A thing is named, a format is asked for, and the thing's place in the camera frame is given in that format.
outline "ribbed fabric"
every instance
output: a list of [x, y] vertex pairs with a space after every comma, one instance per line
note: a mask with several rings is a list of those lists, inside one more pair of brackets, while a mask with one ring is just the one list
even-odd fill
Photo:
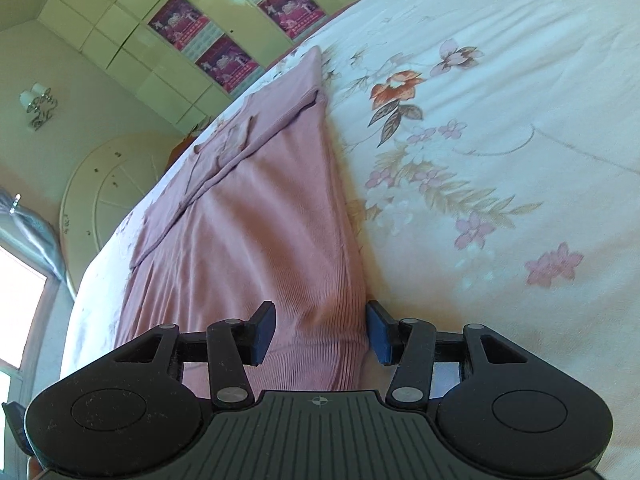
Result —
[[[195, 150], [148, 210], [117, 346], [160, 323], [248, 319], [268, 300], [276, 333], [264, 363], [245, 367], [254, 394], [357, 387], [365, 283], [325, 108], [315, 48]], [[205, 365], [185, 366], [183, 383], [209, 397]]]

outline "round white board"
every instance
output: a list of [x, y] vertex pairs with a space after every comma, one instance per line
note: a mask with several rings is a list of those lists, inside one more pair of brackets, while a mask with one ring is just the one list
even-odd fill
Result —
[[160, 180], [179, 141], [152, 133], [117, 137], [93, 150], [75, 170], [60, 208], [60, 240], [76, 292], [120, 222]]

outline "red poster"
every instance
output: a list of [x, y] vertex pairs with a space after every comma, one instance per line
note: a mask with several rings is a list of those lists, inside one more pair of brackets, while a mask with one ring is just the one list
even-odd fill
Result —
[[229, 94], [259, 67], [228, 36], [211, 45], [196, 64]]
[[326, 16], [313, 0], [263, 0], [259, 6], [292, 40]]
[[183, 50], [208, 23], [209, 19], [187, 0], [169, 0], [149, 25], [175, 48]]

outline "wall sconce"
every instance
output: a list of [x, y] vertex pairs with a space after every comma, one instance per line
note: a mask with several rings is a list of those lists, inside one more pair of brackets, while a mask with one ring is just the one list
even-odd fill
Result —
[[28, 114], [36, 114], [30, 125], [37, 130], [51, 118], [51, 112], [58, 106], [58, 100], [51, 96], [51, 88], [36, 83], [31, 90], [25, 90], [20, 94], [20, 104]]

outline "gray ribbed plate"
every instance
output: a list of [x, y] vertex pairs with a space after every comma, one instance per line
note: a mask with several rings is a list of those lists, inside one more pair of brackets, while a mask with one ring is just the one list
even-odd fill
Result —
[[[375, 392], [267, 392], [215, 416], [187, 453], [140, 480], [490, 480], [452, 455], [424, 416]], [[572, 480], [596, 480], [583, 472]], [[62, 480], [47, 472], [44, 480]]]

